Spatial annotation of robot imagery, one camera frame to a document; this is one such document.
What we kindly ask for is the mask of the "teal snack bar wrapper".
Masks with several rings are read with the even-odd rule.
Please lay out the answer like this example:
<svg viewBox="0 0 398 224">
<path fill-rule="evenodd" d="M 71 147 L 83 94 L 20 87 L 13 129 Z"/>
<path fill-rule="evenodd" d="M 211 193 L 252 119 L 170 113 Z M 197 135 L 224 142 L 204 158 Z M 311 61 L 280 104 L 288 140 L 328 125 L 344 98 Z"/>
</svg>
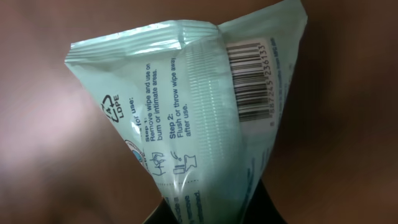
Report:
<svg viewBox="0 0 398 224">
<path fill-rule="evenodd" d="M 179 223 L 242 223 L 307 24 L 299 0 L 220 25 L 163 21 L 75 42 L 69 70 Z"/>
</svg>

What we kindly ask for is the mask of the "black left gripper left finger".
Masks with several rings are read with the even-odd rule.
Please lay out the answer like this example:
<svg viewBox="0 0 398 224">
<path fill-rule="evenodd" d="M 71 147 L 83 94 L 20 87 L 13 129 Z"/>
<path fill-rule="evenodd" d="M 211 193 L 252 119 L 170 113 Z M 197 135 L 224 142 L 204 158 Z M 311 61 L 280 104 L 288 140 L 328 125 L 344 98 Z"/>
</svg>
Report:
<svg viewBox="0 0 398 224">
<path fill-rule="evenodd" d="M 169 201 L 163 197 L 160 204 L 142 224 L 178 224 L 178 221 L 170 207 Z"/>
</svg>

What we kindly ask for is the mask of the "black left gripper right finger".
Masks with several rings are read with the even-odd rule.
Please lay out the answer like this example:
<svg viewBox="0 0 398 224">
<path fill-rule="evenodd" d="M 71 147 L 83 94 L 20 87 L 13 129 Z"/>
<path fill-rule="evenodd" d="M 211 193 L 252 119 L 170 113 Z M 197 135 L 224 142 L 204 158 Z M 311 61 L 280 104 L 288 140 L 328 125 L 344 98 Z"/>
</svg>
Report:
<svg viewBox="0 0 398 224">
<path fill-rule="evenodd" d="M 243 224 L 287 224 L 276 209 L 262 180 L 254 191 Z"/>
</svg>

